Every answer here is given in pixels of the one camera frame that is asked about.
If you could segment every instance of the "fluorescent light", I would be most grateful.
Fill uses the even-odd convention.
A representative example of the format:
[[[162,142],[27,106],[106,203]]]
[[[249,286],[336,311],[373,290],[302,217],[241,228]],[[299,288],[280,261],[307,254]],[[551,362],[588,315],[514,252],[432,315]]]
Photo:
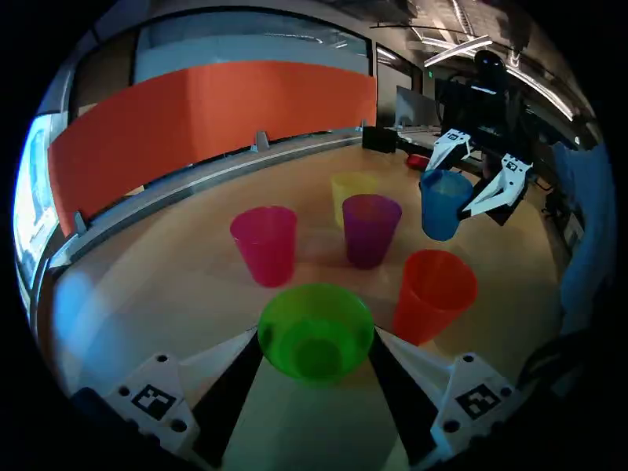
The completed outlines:
[[[517,77],[532,89],[541,93],[551,104],[558,108],[558,111],[565,115],[569,121],[574,120],[573,111],[553,91],[538,83],[530,75],[526,75],[510,65],[506,65],[506,71],[512,76]]]
[[[427,46],[442,47],[443,49],[452,49],[456,47],[456,45],[453,42],[442,41],[440,39],[434,39],[434,38],[423,38],[422,43],[426,44]],[[458,55],[473,58],[476,56],[476,53],[475,51],[464,51],[462,53],[458,53]]]
[[[418,32],[418,29],[414,26],[410,26],[410,29],[418,36],[419,39],[423,40],[423,35]]]
[[[388,51],[384,51],[381,47],[378,47],[378,53],[380,53],[382,56],[386,56],[389,59],[396,59],[395,56],[393,56],[391,53],[389,53]]]
[[[323,40],[320,38],[315,38],[314,36],[308,35],[290,35],[287,33],[264,33],[264,36],[279,36],[281,38],[299,38],[299,39],[308,39],[310,41],[316,41],[319,44],[323,44]]]
[[[425,61],[425,66],[429,67],[431,65],[436,64],[437,62],[441,62],[442,60],[449,59],[452,56],[466,53],[482,46],[488,46],[489,44],[493,44],[493,40],[489,38],[488,35],[480,36],[479,38],[475,38],[475,39],[472,39],[471,41],[463,42],[462,44],[458,44],[457,46],[454,46],[451,49],[448,49],[440,54],[435,55],[434,57],[429,58],[428,60]]]
[[[474,90],[478,90],[480,92],[488,93],[489,95],[497,95],[497,92],[494,92],[493,90],[482,88],[481,86],[471,85],[471,88],[474,89]]]

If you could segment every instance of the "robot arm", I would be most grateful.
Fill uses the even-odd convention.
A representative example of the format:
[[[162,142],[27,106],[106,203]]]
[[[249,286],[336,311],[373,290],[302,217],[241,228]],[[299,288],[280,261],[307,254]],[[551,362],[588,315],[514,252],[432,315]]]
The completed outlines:
[[[261,356],[255,328],[182,361],[156,353],[103,399],[164,450],[204,469],[218,468]],[[449,363],[379,327],[369,360],[403,444],[394,452],[408,469],[426,469],[473,446],[527,396],[473,352]],[[281,397],[282,388],[274,388],[276,396],[267,400],[286,400],[295,390]]]
[[[471,155],[471,136],[458,130],[448,130],[434,144],[426,170],[447,169]],[[502,158],[502,170],[470,202],[460,208],[460,218],[486,213],[501,206],[512,206],[525,189],[526,174],[532,168],[511,154]]]

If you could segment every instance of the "yellow cup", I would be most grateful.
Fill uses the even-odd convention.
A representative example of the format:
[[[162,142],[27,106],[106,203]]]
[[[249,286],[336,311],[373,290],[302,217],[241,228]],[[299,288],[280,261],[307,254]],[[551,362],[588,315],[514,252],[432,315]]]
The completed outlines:
[[[331,194],[334,197],[334,216],[339,228],[344,228],[342,203],[354,195],[371,195],[378,188],[377,178],[367,173],[336,173],[331,177]]]

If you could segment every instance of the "black box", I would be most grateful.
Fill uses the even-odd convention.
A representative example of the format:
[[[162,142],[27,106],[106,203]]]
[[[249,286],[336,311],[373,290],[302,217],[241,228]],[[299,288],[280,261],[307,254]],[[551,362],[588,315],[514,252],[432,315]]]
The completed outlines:
[[[375,126],[365,126],[362,131],[362,147],[373,151],[393,154],[396,150],[397,132]]]

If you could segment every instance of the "window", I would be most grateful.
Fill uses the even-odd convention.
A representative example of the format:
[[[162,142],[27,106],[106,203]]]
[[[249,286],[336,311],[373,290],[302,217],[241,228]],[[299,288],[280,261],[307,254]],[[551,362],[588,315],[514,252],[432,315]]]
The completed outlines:
[[[17,264],[27,289],[48,238],[59,222],[48,178],[48,144],[53,115],[36,118],[28,131],[17,174],[13,238]]]
[[[396,122],[397,87],[412,90],[413,65],[395,53],[377,46],[378,126],[394,126]]]
[[[198,65],[286,60],[369,74],[367,42],[315,21],[259,12],[170,18],[142,28],[135,82]]]

